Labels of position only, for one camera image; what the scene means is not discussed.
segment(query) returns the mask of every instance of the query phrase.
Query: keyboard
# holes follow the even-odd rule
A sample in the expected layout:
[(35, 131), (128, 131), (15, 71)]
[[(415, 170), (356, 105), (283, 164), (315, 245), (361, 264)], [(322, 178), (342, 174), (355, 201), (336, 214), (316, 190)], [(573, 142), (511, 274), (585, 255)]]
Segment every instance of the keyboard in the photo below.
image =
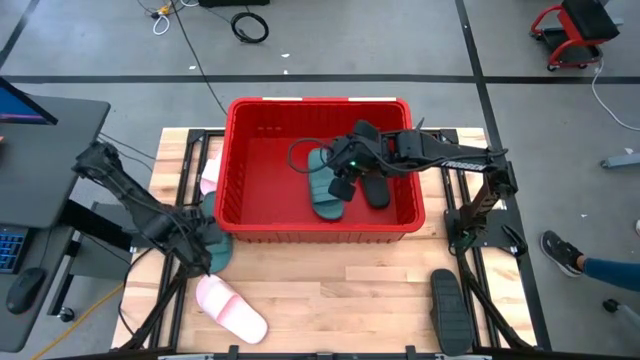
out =
[(29, 228), (0, 225), (0, 274), (15, 274), (27, 255)]

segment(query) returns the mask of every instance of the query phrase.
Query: red basket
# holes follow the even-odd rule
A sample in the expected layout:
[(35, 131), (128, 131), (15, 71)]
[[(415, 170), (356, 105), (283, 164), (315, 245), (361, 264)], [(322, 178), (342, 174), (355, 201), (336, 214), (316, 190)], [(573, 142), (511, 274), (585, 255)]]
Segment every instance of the red basket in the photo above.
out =
[[(417, 174), (389, 179), (391, 204), (371, 208), (357, 182), (342, 219), (328, 222), (311, 207), (307, 174), (287, 164), (291, 143), (313, 137), (330, 143), (364, 119), (380, 131), (411, 128), (402, 100), (370, 98), (243, 98), (230, 108), (215, 217), (224, 231), (249, 242), (391, 242), (424, 223)], [(302, 143), (293, 161), (306, 167)]]

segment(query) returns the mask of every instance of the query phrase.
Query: wooden tabletop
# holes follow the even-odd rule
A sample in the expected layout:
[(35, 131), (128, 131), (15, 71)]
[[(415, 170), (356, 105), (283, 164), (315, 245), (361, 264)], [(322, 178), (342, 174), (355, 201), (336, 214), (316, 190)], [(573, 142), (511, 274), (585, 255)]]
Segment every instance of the wooden tabletop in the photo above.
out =
[[(457, 129), (460, 143), (485, 147), (482, 129)], [(174, 204), (186, 148), (188, 128), (165, 128), (151, 177), (150, 192)], [(209, 158), (222, 147), (222, 138), (209, 146)], [(194, 151), (197, 163), (199, 145)], [(188, 184), (194, 184), (192, 166)], [(482, 184), (480, 174), (468, 173), (473, 197)], [(461, 205), (452, 173), (456, 206)], [(227, 352), (440, 352), (428, 313), (431, 309), (429, 275), (446, 268), (458, 276), (455, 258), (447, 251), (443, 212), (447, 207), (439, 169), (420, 174), (426, 221), (422, 228), (392, 244), (246, 244), (236, 241), (233, 259), (218, 273), (269, 324), (267, 337), (249, 345), (217, 325), (196, 304), (195, 286), (189, 280), (184, 303), (178, 351)], [(186, 202), (193, 191), (190, 185)], [(491, 297), (510, 325), (535, 344), (520, 273), (513, 256), (483, 248)], [(135, 330), (144, 321), (158, 295), (164, 256), (153, 250), (129, 275), (122, 311)], [(489, 345), (482, 308), (475, 309), (481, 343)], [(160, 345), (168, 342), (170, 316)], [(113, 346), (130, 334), (118, 320)]]

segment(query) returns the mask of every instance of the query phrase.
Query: sneaker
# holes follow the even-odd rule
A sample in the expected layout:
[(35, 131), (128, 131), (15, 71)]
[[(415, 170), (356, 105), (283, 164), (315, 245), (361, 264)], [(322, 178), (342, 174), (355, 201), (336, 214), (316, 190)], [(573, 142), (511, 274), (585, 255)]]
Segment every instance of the sneaker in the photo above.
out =
[(578, 277), (582, 275), (582, 270), (575, 265), (576, 259), (582, 253), (575, 246), (560, 239), (556, 233), (551, 230), (545, 231), (540, 237), (540, 247), (542, 252), (555, 262), (567, 276)]

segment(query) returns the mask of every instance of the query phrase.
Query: white cable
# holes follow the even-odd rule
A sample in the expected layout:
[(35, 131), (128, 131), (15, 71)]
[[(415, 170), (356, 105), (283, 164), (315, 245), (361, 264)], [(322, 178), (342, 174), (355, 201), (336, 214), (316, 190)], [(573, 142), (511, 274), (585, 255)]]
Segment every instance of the white cable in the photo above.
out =
[[(160, 21), (162, 21), (162, 20), (166, 20), (166, 21), (167, 21), (167, 27), (166, 27), (166, 28), (164, 28), (164, 30), (162, 30), (162, 31), (158, 31), (158, 30), (157, 30), (157, 28), (158, 28), (158, 24), (159, 24), (159, 23), (160, 23)], [(166, 33), (167, 31), (169, 31), (169, 27), (171, 27), (171, 22), (169, 21), (169, 18), (168, 18), (168, 17), (166, 17), (166, 16), (164, 16), (164, 15), (160, 15), (160, 17), (158, 18), (158, 20), (156, 20), (156, 23), (155, 23), (155, 24), (153, 24), (153, 33), (154, 33), (154, 34), (156, 34), (156, 35), (158, 35), (158, 36), (160, 36), (160, 35), (162, 35), (162, 34)]]
[(596, 80), (598, 80), (598, 76), (600, 76), (600, 73), (602, 72), (603, 67), (604, 67), (604, 58), (600, 59), (600, 63), (598, 64), (598, 68), (596, 69), (596, 75), (593, 77), (593, 81), (591, 82), (591, 91), (593, 92), (593, 96), (596, 97), (596, 100), (598, 100), (598, 102), (600, 103), (600, 106), (602, 106), (602, 108), (605, 109), (609, 113), (609, 115), (611, 115), (613, 120), (615, 120), (620, 126), (627, 128), (629, 130), (640, 131), (640, 128), (629, 126), (623, 123), (622, 121), (620, 121), (620, 119), (618, 119), (616, 114), (614, 114), (613, 111), (611, 111), (611, 109), (609, 109), (607, 105), (605, 105), (602, 102), (602, 100), (600, 100), (600, 96), (598, 96), (598, 93), (596, 92)]
[(180, 0), (180, 3), (182, 3), (182, 5), (186, 6), (186, 7), (196, 7), (198, 5), (200, 5), (199, 2), (196, 1), (195, 4), (189, 4), (189, 0), (184, 1), (184, 0)]

